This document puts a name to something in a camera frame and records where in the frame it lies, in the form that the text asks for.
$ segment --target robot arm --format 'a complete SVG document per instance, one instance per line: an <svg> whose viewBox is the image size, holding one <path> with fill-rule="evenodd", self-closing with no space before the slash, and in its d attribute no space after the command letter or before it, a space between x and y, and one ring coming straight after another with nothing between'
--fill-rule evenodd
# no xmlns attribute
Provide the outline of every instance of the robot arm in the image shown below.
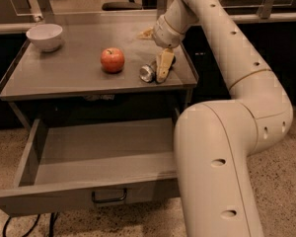
<svg viewBox="0 0 296 237"><path fill-rule="evenodd" d="M187 108L175 131L175 155L188 236L261 237L246 159L281 140L293 119L291 103L220 0L175 0L153 31L174 48L198 21L232 100Z"/></svg>

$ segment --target bowl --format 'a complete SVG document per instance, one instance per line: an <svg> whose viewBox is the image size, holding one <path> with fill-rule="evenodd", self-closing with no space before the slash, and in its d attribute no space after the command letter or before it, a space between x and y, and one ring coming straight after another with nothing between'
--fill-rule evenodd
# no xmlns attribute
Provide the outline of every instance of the bowl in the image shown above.
<svg viewBox="0 0 296 237"><path fill-rule="evenodd" d="M43 52L52 52L63 45L62 27L55 24L35 26L27 31L30 42Z"/></svg>

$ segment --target black chair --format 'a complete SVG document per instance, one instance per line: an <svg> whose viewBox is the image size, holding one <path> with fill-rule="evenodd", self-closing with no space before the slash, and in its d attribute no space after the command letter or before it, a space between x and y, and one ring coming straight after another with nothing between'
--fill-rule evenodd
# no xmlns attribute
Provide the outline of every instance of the black chair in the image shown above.
<svg viewBox="0 0 296 237"><path fill-rule="evenodd" d="M142 0L141 4L135 3L134 0L128 0L128 2L109 2L102 6L104 11L142 10L156 8L157 0Z"/></svg>

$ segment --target speckled floor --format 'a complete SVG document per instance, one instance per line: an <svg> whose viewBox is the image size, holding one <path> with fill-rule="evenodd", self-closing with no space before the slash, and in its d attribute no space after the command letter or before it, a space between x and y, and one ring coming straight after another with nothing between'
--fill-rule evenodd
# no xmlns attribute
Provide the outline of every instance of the speckled floor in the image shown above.
<svg viewBox="0 0 296 237"><path fill-rule="evenodd" d="M28 133L0 130L0 189L12 187ZM296 237L296 118L280 143L248 159L265 237ZM0 236L8 216L0 210ZM43 214L30 236L47 236ZM35 216L13 218L7 236L21 236ZM179 198L59 213L54 236L186 236Z"/></svg>

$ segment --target red apple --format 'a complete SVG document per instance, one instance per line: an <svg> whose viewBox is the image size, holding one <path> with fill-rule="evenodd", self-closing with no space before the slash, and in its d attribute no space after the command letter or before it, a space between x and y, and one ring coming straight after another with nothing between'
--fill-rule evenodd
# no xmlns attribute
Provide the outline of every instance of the red apple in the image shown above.
<svg viewBox="0 0 296 237"><path fill-rule="evenodd" d="M116 47L106 48L101 54L102 66L108 73L117 73L121 71L124 62L124 54Z"/></svg>

